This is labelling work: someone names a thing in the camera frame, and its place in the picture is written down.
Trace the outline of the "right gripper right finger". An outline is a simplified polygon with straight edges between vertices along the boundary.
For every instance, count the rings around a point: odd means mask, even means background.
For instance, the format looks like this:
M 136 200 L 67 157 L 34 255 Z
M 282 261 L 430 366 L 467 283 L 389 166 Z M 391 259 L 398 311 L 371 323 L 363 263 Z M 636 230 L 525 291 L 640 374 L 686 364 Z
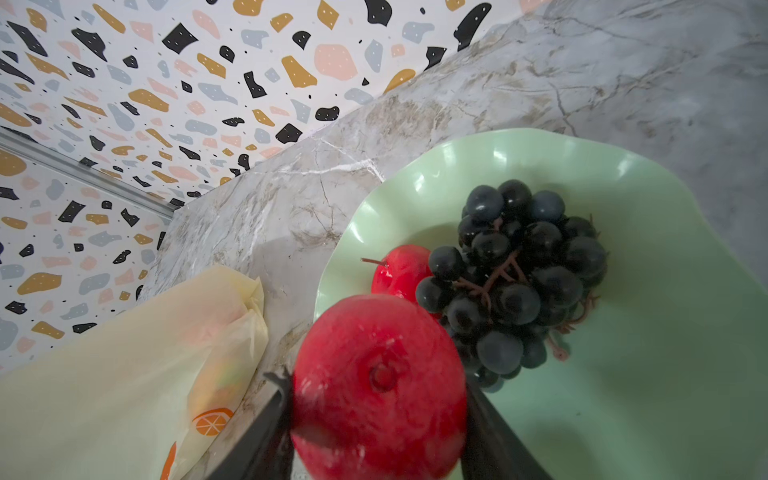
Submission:
M 466 480 L 552 480 L 474 380 L 467 381 Z

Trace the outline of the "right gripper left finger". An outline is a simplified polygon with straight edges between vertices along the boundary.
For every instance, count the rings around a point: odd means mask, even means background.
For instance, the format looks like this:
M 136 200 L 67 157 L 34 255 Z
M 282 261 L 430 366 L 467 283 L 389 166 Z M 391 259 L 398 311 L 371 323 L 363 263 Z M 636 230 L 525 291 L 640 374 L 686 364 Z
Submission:
M 241 439 L 208 476 L 215 480 L 288 480 L 294 447 L 290 438 L 293 377 L 287 368 L 264 377 L 277 390 Z

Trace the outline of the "red apple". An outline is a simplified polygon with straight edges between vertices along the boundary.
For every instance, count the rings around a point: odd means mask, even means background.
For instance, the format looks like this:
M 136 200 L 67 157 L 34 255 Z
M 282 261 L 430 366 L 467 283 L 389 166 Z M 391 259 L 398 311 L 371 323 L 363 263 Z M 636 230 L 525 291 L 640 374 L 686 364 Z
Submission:
M 372 294 L 386 294 L 416 304 L 418 284 L 432 275 L 428 265 L 431 252 L 422 246 L 406 244 L 394 248 L 380 260 L 362 258 L 374 264 Z
M 465 446 L 465 371 L 421 307 L 356 295 L 326 310 L 297 355 L 291 440 L 314 479 L 443 479 Z

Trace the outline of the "cream plastic bag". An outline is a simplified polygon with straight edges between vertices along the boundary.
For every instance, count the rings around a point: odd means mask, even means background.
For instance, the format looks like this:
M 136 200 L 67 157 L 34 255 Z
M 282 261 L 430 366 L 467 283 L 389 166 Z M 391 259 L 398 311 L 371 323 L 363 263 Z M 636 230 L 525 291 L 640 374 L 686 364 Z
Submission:
M 214 266 L 1 380 L 5 479 L 179 479 L 266 350 L 264 288 Z

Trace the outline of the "dark purple grapes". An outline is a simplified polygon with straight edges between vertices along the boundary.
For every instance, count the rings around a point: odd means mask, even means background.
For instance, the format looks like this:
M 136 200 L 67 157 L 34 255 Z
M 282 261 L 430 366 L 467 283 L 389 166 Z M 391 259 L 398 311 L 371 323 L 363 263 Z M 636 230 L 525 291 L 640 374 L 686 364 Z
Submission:
M 557 338 L 588 318 L 608 271 L 593 218 L 511 179 L 470 191 L 457 235 L 430 253 L 415 300 L 448 331 L 467 376 L 495 392 L 550 357 L 568 360 Z

